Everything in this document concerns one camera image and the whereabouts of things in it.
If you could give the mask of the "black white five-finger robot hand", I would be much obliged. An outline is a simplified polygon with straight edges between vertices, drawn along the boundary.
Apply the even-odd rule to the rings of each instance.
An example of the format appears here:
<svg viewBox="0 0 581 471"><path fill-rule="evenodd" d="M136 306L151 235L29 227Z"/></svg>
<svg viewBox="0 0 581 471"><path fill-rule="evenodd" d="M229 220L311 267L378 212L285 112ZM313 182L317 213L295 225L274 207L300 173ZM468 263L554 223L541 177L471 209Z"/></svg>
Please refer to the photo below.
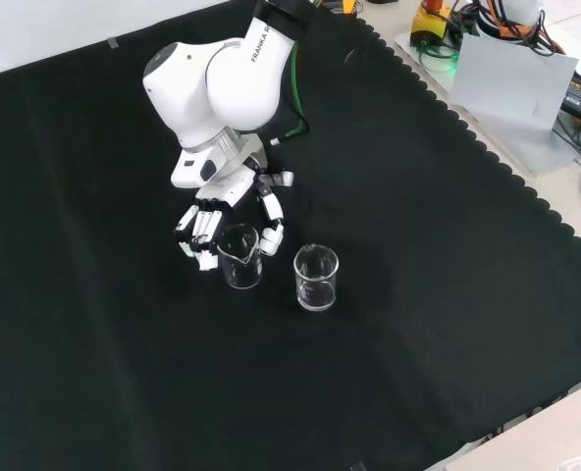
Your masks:
<svg viewBox="0 0 581 471"><path fill-rule="evenodd" d="M294 173L266 172L266 157L247 143L239 154L245 160L224 177L213 177L195 194L193 203L179 219L174 234L186 256L196 260L201 271L218 267L218 231L223 217L250 192L261 203L267 226L259 238L258 247L267 256L274 256L282 244L285 216L276 186L291 187Z"/></svg>

